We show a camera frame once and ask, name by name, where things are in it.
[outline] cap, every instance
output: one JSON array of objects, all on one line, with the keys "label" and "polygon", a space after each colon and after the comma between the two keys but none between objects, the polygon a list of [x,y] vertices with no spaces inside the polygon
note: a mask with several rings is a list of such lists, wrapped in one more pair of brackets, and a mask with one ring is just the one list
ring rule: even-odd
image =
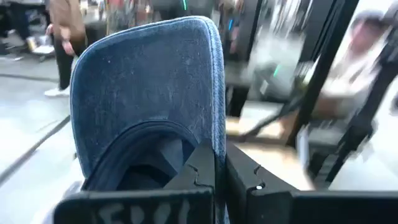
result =
[{"label": "cap", "polygon": [[70,99],[82,171],[97,183],[91,189],[163,187],[204,140],[224,164],[224,94],[221,42],[208,18],[95,42],[74,69]]},{"label": "cap", "polygon": [[383,11],[376,9],[361,11],[355,16],[355,19],[351,26],[354,27],[356,24],[358,24],[359,21],[368,21],[372,22],[376,26],[385,27],[387,26],[387,23],[384,15],[385,13]]}]

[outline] black metal frame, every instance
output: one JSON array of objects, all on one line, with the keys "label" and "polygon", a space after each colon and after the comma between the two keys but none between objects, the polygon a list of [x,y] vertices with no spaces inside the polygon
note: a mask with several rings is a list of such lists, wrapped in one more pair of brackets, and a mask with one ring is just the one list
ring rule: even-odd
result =
[{"label": "black metal frame", "polygon": [[330,22],[331,32],[327,32],[329,35],[326,33],[325,46],[323,47],[318,65],[315,68],[313,78],[308,84],[308,90],[304,96],[302,107],[298,112],[293,130],[288,138],[287,144],[292,147],[295,147],[297,133],[302,126],[307,125],[310,121],[315,103],[318,100],[322,86],[326,81],[330,67],[335,59],[337,50],[340,47],[358,2],[358,0],[336,0],[331,8],[330,15],[336,19]]}]

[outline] floor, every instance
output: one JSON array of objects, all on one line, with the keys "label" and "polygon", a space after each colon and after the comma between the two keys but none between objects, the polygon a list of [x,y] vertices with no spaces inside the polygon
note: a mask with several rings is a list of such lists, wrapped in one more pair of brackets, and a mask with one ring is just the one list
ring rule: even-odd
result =
[{"label": "floor", "polygon": [[69,171],[75,152],[70,124],[29,150],[69,114],[69,100],[43,95],[57,86],[53,60],[0,61],[0,68],[0,223],[30,223]]}]

